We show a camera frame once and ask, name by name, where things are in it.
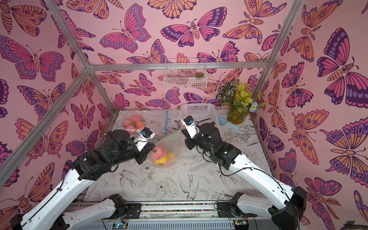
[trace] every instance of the glass vase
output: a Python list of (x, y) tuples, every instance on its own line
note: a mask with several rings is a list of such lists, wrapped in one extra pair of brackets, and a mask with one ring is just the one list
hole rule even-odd
[(239, 112), (232, 106), (229, 106), (229, 110), (227, 111), (227, 119), (233, 124), (241, 124), (245, 121), (245, 118), (249, 114), (249, 110)]

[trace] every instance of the white wire basket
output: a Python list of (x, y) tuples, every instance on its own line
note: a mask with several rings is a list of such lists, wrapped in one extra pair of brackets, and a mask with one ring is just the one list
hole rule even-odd
[(207, 118), (210, 118), (207, 121), (202, 121), (199, 125), (205, 123), (215, 122), (215, 127), (219, 129), (220, 136), (223, 138), (219, 119), (217, 118), (217, 113), (215, 106), (210, 103), (193, 103), (193, 104), (186, 104), (182, 105), (180, 108), (181, 111), (181, 118), (185, 118), (187, 116), (192, 116), (194, 121), (198, 122)]
[[(199, 58), (187, 58), (195, 59), (196, 62), (185, 63), (184, 67), (177, 67), (175, 63), (169, 63), (168, 60), (179, 60), (177, 58), (170, 58), (165, 60), (165, 74), (163, 77), (163, 84), (165, 89), (171, 89), (177, 87), (183, 88), (196, 88), (205, 90), (207, 88), (207, 68), (206, 59), (204, 62), (198, 62)], [(196, 74), (203, 73), (203, 77), (196, 77)]]

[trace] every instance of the plastic bag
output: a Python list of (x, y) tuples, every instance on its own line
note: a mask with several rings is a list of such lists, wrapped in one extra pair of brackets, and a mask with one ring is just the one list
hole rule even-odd
[(156, 147), (149, 152), (148, 156), (154, 165), (166, 169), (173, 165), (177, 156), (185, 149), (187, 149), (185, 136), (181, 130), (177, 130), (157, 142)]
[(130, 133), (130, 137), (137, 137), (144, 127), (148, 127), (156, 134), (150, 140), (155, 143), (164, 137), (165, 123), (164, 110), (123, 110), (116, 118), (113, 130), (126, 130)]

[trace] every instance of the peach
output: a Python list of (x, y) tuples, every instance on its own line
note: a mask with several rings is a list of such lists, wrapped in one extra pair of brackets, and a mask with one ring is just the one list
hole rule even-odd
[(128, 125), (130, 125), (130, 124), (132, 124), (132, 120), (125, 119), (125, 120), (123, 121), (123, 125), (124, 125), (124, 126), (128, 126)]
[(136, 129), (144, 128), (145, 127), (144, 122), (136, 121), (135, 122), (135, 127), (136, 127)]
[(128, 131), (130, 134), (134, 134), (135, 127), (133, 125), (127, 125), (125, 130)]
[(139, 115), (132, 116), (132, 121), (134, 121), (134, 122), (141, 121), (141, 120), (142, 120), (142, 118)]

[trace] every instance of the table surface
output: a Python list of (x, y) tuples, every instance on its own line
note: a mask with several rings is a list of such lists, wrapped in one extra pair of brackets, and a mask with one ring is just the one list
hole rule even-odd
[[(121, 129), (124, 116), (131, 111), (121, 111), (117, 117), (113, 130)], [(216, 110), (218, 116), (226, 118), (227, 110)], [(158, 122), (161, 131), (164, 131), (166, 111), (150, 110), (151, 123)], [(180, 124), (180, 110), (168, 111), (167, 134), (184, 128)], [(249, 116), (235, 130), (227, 125), (220, 127), (223, 141), (231, 143), (261, 169), (271, 174), (267, 159), (259, 143), (253, 123)], [(154, 142), (162, 135), (158, 134)], [(231, 172), (222, 168), (224, 174)], [(253, 197), (264, 195), (248, 181), (233, 175), (221, 175), (216, 164), (206, 162), (202, 154), (194, 148), (180, 154), (175, 163), (168, 169), (152, 165), (146, 160), (138, 165), (135, 160), (124, 162), (118, 166), (116, 172), (105, 173), (89, 188), (84, 201), (102, 201), (112, 194), (120, 194), (128, 201), (204, 201), (227, 200), (236, 192), (243, 192)]]

